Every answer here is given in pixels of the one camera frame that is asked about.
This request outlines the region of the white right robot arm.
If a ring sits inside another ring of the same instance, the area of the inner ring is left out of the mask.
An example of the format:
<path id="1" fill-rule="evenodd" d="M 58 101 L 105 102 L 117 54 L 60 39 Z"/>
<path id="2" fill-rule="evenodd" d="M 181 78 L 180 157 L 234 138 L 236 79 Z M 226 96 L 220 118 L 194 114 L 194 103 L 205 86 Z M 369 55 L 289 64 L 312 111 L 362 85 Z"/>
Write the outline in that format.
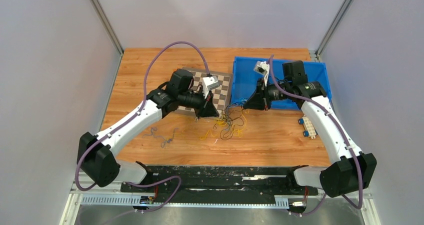
<path id="1" fill-rule="evenodd" d="M 257 61 L 253 69 L 262 78 L 255 92 L 244 103 L 244 109 L 268 110 L 273 101 L 291 100 L 310 120 L 328 153 L 331 165 L 319 168 L 300 165 L 291 168 L 285 180 L 286 189 L 298 194 L 305 188 L 322 189 L 329 197 L 368 188 L 377 166 L 372 153 L 364 153 L 350 138 L 334 114 L 327 92 L 318 81 L 309 81 L 300 60 L 282 64 L 283 80 L 273 76 L 273 62 Z"/>

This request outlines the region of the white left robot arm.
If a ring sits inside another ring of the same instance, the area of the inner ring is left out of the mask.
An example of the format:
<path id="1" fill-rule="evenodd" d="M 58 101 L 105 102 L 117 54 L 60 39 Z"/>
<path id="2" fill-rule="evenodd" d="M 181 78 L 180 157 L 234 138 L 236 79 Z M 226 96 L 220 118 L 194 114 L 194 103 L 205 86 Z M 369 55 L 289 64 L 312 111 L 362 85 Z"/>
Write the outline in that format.
<path id="1" fill-rule="evenodd" d="M 140 192 L 153 186 L 153 178 L 139 163 L 118 161 L 116 156 L 147 127 L 165 118 L 183 106 L 194 109 L 197 118 L 218 117 L 213 104 L 213 89 L 219 87 L 215 75 L 207 74 L 200 79 L 199 91 L 194 91 L 193 74 L 186 69 L 177 69 L 169 79 L 149 92 L 144 100 L 129 114 L 109 128 L 91 134 L 84 133 L 79 139 L 75 184 L 79 190 L 79 172 L 83 171 L 93 184 L 106 187 L 114 181 L 129 182 Z"/>

